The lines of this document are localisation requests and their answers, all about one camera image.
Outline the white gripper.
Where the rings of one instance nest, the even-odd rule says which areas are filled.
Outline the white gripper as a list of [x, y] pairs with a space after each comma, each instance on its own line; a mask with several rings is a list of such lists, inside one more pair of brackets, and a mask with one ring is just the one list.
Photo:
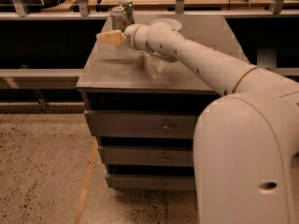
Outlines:
[[96, 38], [102, 43], [112, 45], [122, 45], [125, 40], [126, 45], [131, 49], [146, 50], [149, 28], [145, 24], [133, 24], [125, 29], [124, 34], [121, 30], [113, 30], [97, 34]]

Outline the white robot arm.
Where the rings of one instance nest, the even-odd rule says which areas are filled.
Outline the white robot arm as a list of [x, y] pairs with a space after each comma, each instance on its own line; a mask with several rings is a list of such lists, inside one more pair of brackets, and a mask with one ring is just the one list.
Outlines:
[[299, 86], [157, 21], [98, 35], [179, 61], [220, 95], [198, 118], [193, 165], [200, 224], [298, 224], [291, 163], [299, 151]]

